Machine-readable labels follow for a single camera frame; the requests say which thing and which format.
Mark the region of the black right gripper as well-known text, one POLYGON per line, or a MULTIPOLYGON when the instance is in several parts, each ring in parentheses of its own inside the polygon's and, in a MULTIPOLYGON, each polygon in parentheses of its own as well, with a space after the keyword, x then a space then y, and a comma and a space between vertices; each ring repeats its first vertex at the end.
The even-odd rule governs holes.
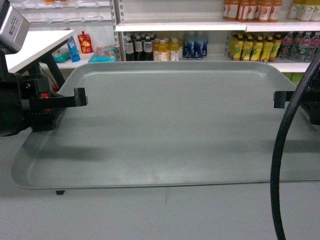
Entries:
MULTIPOLYGON (((284 109, 286 102, 289 102, 294 91, 275 91, 273 93, 273 107, 284 109)), ((308 88, 302 96, 300 106, 309 116, 312 125, 320 124, 320 75, 316 74, 311 80, 308 88)))

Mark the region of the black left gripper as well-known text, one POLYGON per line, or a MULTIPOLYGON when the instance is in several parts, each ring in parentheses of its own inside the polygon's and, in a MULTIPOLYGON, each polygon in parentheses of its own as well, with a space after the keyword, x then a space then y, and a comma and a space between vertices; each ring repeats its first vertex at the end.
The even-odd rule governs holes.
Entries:
POLYGON ((23 129, 34 132, 52 131, 64 108, 87 106, 85 88, 74 88, 73 96, 63 96, 50 87, 47 76, 33 74, 22 77, 20 87, 23 129))

